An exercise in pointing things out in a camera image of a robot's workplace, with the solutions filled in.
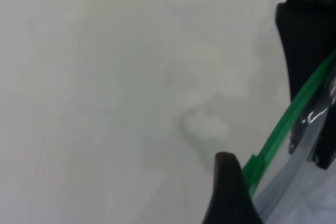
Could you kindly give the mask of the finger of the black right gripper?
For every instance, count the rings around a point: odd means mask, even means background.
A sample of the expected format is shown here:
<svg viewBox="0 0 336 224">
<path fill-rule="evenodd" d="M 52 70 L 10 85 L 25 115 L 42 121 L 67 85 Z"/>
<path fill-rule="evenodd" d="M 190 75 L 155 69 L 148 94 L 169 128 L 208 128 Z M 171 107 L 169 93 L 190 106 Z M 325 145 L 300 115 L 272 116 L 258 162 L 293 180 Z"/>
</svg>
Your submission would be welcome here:
<svg viewBox="0 0 336 224">
<path fill-rule="evenodd" d="M 331 95 L 331 105 L 316 145 L 313 161 L 319 168 L 328 169 L 335 160 L 335 72 L 330 74 L 318 89 L 318 95 L 323 93 Z"/>
</svg>

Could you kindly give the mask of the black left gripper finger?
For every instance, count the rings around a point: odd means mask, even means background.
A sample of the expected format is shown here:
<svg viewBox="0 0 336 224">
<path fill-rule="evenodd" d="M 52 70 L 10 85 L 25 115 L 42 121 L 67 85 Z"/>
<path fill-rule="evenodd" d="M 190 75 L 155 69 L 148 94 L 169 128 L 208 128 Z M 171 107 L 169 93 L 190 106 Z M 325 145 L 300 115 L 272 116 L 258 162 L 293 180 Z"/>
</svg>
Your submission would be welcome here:
<svg viewBox="0 0 336 224">
<path fill-rule="evenodd" d="M 215 155 L 213 191 L 203 223 L 262 223 L 233 153 Z"/>
</svg>

